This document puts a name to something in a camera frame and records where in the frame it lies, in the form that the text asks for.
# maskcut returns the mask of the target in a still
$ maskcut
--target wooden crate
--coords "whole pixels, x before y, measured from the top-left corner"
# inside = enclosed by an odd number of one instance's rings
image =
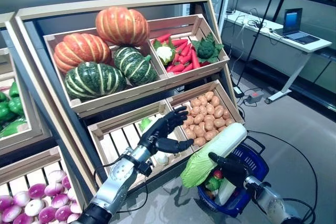
[[[158,61],[157,57],[154,55],[153,49],[149,46],[148,43],[145,43],[142,48],[141,52],[143,55],[150,54],[152,56],[152,59],[150,60],[150,64],[152,67],[156,70],[158,77],[157,81],[141,85],[138,87],[133,87],[128,85],[126,90],[110,94],[104,97],[96,98],[93,100],[89,100],[86,102],[81,102],[80,99],[71,99],[66,91],[65,84],[64,84],[64,78],[65,75],[60,72],[55,64],[53,55],[54,55],[54,49],[56,45],[63,41],[63,38],[72,33],[88,33],[93,35],[98,35],[97,30],[95,28],[89,28],[89,29],[83,29],[83,30],[76,30],[76,31],[69,31],[66,33],[58,33],[58,34],[52,34],[52,35],[45,35],[44,40],[48,48],[49,55],[52,60],[52,64],[55,67],[55,71],[57,73],[57,76],[59,78],[59,81],[62,85],[62,88],[64,90],[64,93],[66,95],[66,98],[69,102],[70,107],[80,116],[85,117],[89,115],[93,115],[96,113],[99,113],[101,111],[104,111],[106,109],[113,108],[115,106],[119,106],[131,101],[135,101],[140,98],[147,97],[149,95],[155,94],[157,92],[163,91],[165,89],[167,76],[165,74],[165,70]],[[115,51],[118,47],[111,45],[108,43],[112,53]]]
[[[34,184],[49,184],[48,174],[60,169],[67,173],[76,193],[76,201],[82,209],[86,204],[83,192],[72,170],[68,169],[58,146],[0,168],[0,195],[13,196],[19,191],[27,191]],[[43,199],[51,205],[50,197]]]
[[[220,44],[215,34],[211,31],[208,23],[202,14],[190,15],[184,17],[164,18],[148,21],[150,26],[150,39],[155,39],[164,34],[171,34],[172,39],[201,40],[209,33],[213,34],[216,43]],[[165,73],[168,76],[166,89],[178,87],[188,82],[210,76],[224,69],[226,62],[229,60],[225,51],[222,49],[218,56],[218,61],[207,66],[200,67],[185,73],[174,75]]]
[[[118,158],[120,154],[125,151],[127,147],[135,148],[138,145],[141,136],[138,123],[143,118],[161,118],[170,111],[171,107],[166,100],[163,100],[144,106],[140,109],[124,113],[114,118],[90,125],[88,130],[93,139],[102,164],[105,165],[112,163]],[[168,135],[168,137],[178,141],[186,140],[186,137],[180,127],[177,127],[170,135]],[[153,172],[149,178],[164,172],[164,170],[190,156],[192,153],[192,149],[188,148],[187,150],[178,154],[168,154],[170,163],[166,166],[158,164],[155,158],[151,157],[151,161],[153,162],[154,167]],[[144,179],[144,175],[139,174],[137,180],[131,186],[131,188],[142,184]]]
[[[37,111],[29,92],[21,85],[22,79],[17,75],[12,57],[7,48],[0,49],[0,87],[10,87],[17,83],[19,96],[27,123],[18,127],[19,132],[0,138],[0,155],[41,141],[50,136],[50,131]]]
[[[190,105],[190,101],[199,97],[200,95],[205,94],[208,91],[213,91],[216,96],[219,98],[219,104],[223,107],[227,108],[231,114],[232,119],[237,123],[244,123],[244,120],[240,116],[239,112],[236,110],[235,106],[233,105],[231,99],[225,92],[223,86],[218,80],[209,82],[202,86],[199,86],[194,89],[190,89],[183,93],[174,95],[173,97],[167,98],[167,102],[170,104],[172,109],[178,108],[181,104],[188,104]],[[197,145],[192,146],[194,151],[197,151],[199,147]]]

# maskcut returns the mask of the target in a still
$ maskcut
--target desk leg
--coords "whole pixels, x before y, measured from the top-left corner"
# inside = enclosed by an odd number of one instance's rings
[[[288,94],[289,92],[291,92],[291,90],[289,89],[290,86],[293,84],[293,82],[295,81],[296,77],[300,74],[301,70],[305,67],[305,65],[307,64],[308,60],[310,59],[312,53],[301,53],[301,56],[304,57],[303,60],[299,63],[298,68],[294,71],[294,73],[289,77],[288,81],[285,83],[284,87],[282,88],[281,91],[275,93],[274,95],[271,95],[270,97],[268,97],[265,102],[267,104],[270,104],[272,102],[274,102],[275,100],[279,99],[280,97],[283,97],[284,95]]]

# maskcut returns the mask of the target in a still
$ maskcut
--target laptop screen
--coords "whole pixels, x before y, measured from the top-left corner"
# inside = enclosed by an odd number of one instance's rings
[[[302,8],[285,10],[282,33],[286,35],[298,32],[300,30],[301,16]]]

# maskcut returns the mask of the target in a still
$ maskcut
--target robotic arm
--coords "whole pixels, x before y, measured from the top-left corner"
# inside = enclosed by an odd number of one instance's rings
[[[152,155],[158,151],[178,153],[188,149],[194,143],[193,139],[178,142],[167,138],[175,127],[182,125],[187,119],[185,110],[186,106],[182,106],[160,118],[142,135],[134,150],[126,149],[118,161],[111,166],[108,179],[99,188],[89,206],[72,223],[109,223],[112,216],[120,209],[138,173],[145,176],[152,173],[152,164],[148,161]]]

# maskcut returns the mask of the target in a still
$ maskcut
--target green striped squash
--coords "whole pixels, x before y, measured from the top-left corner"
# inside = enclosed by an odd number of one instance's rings
[[[143,57],[133,47],[121,47],[113,54],[115,66],[136,86],[157,80],[157,73],[149,63],[151,57]]]
[[[83,62],[67,72],[65,87],[72,99],[86,101],[124,90],[126,78],[112,66]]]

